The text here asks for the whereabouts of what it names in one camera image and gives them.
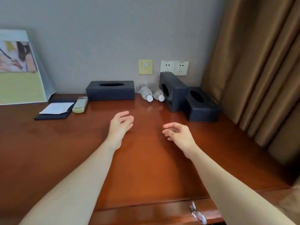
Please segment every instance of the gray wall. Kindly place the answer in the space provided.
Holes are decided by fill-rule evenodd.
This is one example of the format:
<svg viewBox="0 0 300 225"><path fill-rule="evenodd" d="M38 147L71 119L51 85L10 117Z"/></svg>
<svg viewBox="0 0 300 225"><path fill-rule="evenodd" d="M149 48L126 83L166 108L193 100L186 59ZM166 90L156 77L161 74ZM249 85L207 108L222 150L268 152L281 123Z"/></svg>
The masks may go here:
<svg viewBox="0 0 300 225"><path fill-rule="evenodd" d="M189 61L200 85L227 0L0 0L0 27L25 29L58 93L92 80L158 82L161 60ZM138 59L153 75L138 75Z"/></svg>

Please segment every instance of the power socket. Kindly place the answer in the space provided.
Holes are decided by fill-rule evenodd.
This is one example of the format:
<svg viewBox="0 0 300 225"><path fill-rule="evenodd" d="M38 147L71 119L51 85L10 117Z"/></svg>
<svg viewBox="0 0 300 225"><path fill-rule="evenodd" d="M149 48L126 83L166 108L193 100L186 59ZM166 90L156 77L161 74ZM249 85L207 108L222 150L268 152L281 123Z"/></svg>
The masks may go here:
<svg viewBox="0 0 300 225"><path fill-rule="evenodd" d="M188 61L176 61L174 68L174 75L186 76L188 72Z"/></svg>
<svg viewBox="0 0 300 225"><path fill-rule="evenodd" d="M171 72L174 74L175 61L161 61L160 72Z"/></svg>

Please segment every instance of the upright tissue box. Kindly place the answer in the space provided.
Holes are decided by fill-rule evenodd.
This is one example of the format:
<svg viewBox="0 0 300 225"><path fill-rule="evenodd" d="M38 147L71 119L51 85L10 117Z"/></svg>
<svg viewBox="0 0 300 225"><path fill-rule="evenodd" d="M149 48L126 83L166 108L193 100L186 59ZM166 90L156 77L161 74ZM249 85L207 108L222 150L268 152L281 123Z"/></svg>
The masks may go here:
<svg viewBox="0 0 300 225"><path fill-rule="evenodd" d="M220 107L200 87L188 87L184 112L189 121L218 121Z"/></svg>
<svg viewBox="0 0 300 225"><path fill-rule="evenodd" d="M86 88L88 100L133 100L133 81L92 81Z"/></svg>
<svg viewBox="0 0 300 225"><path fill-rule="evenodd" d="M159 88L163 91L165 102L171 112L182 110L188 87L171 72L161 72Z"/></svg>

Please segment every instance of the dark hair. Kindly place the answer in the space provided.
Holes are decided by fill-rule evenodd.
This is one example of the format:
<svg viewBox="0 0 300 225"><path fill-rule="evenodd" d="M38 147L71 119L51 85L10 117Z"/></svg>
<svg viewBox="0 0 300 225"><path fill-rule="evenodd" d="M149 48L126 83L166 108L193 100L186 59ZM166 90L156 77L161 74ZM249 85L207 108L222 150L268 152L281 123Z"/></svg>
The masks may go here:
<svg viewBox="0 0 300 225"><path fill-rule="evenodd" d="M17 42L18 52L19 52L19 58L22 61L25 61L26 55L31 53L29 43L27 45L22 45L21 42Z"/></svg>

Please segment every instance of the photo on sign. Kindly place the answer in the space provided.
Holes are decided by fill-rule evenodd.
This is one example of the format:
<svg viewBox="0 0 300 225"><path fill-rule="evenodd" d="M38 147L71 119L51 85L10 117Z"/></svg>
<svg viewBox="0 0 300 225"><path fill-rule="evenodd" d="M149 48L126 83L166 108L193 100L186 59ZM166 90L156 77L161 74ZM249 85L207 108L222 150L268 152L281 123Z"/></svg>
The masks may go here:
<svg viewBox="0 0 300 225"><path fill-rule="evenodd" d="M36 71L29 42L0 41L0 73Z"/></svg>

